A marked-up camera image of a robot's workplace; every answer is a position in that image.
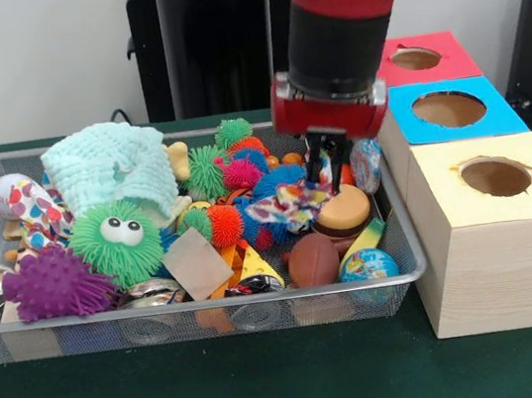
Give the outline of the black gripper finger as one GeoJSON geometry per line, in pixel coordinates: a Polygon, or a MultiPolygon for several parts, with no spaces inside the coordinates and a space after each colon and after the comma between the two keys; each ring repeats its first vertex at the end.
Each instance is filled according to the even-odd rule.
{"type": "Polygon", "coordinates": [[[332,136],[327,138],[325,148],[329,154],[333,193],[336,194],[342,184],[355,184],[354,173],[350,166],[352,142],[343,135],[332,136]]]}
{"type": "Polygon", "coordinates": [[[308,182],[315,183],[319,181],[319,174],[323,166],[321,158],[322,140],[323,136],[316,133],[308,133],[305,136],[308,149],[308,158],[306,160],[306,181],[308,182]]]}

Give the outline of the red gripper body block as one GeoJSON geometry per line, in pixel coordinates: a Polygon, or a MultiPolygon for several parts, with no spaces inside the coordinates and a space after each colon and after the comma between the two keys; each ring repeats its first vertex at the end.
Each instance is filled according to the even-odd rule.
{"type": "Polygon", "coordinates": [[[348,139],[372,139],[380,131],[387,108],[385,83],[376,81],[363,102],[272,97],[272,124],[289,135],[343,134],[348,139]]]}

